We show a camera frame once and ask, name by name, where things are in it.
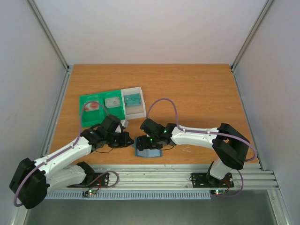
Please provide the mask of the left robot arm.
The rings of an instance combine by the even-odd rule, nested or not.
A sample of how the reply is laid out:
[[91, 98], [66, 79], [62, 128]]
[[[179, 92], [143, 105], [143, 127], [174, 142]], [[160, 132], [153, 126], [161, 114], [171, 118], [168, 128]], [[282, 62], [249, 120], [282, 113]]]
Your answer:
[[87, 163], [80, 162], [68, 169], [66, 166], [105, 145], [111, 149], [132, 145], [134, 140], [125, 131], [127, 126], [127, 120], [108, 115], [101, 123], [80, 130], [72, 142], [59, 150], [35, 160], [23, 159], [9, 184], [15, 194], [14, 206], [32, 209], [56, 190], [92, 185], [94, 170]]

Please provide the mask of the teal leather card holder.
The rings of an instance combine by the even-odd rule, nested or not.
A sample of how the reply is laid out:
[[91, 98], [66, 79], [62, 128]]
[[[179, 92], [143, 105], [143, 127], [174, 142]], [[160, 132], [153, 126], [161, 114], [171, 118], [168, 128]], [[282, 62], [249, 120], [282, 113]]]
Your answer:
[[145, 149], [142, 151], [139, 151], [137, 149], [137, 138], [135, 138], [135, 143], [133, 145], [134, 149], [135, 149], [135, 156], [136, 157], [141, 157], [141, 158], [159, 158], [163, 156], [163, 153], [161, 150], [150, 150], [150, 149]]

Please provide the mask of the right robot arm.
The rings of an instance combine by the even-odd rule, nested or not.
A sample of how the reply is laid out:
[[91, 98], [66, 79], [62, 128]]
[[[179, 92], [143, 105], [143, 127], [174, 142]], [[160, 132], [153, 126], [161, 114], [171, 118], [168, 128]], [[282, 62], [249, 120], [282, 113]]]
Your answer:
[[161, 150], [164, 146], [193, 145], [212, 149], [218, 160], [211, 163], [206, 180], [210, 186], [219, 185], [231, 170], [241, 170], [246, 161], [249, 141], [229, 124], [217, 128], [191, 128], [175, 123], [165, 127], [151, 119], [140, 126], [145, 135], [136, 139], [136, 149]]

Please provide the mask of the white translucent plastic bin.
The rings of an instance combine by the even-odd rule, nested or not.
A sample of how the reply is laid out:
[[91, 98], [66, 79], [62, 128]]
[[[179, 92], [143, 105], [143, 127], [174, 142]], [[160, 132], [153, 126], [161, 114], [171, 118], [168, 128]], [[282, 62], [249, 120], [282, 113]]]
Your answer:
[[126, 120], [146, 117], [145, 101], [141, 87], [121, 89], [123, 109]]

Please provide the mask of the green plastic bin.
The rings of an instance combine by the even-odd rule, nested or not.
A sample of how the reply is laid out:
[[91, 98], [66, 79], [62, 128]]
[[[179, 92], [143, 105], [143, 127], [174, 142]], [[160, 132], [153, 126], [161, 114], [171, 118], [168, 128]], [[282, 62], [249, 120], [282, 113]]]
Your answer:
[[[110, 109], [106, 108], [105, 98], [109, 98], [109, 97], [121, 97], [122, 106], [116, 108], [110, 108]], [[99, 110], [92, 111], [92, 112], [85, 112], [84, 111], [85, 104], [91, 101], [98, 101]], [[101, 123], [108, 114], [114, 115], [120, 120], [125, 119], [122, 95], [120, 90], [82, 95], [79, 97], [79, 115], [82, 117], [81, 125], [83, 128], [91, 127], [92, 125]]]

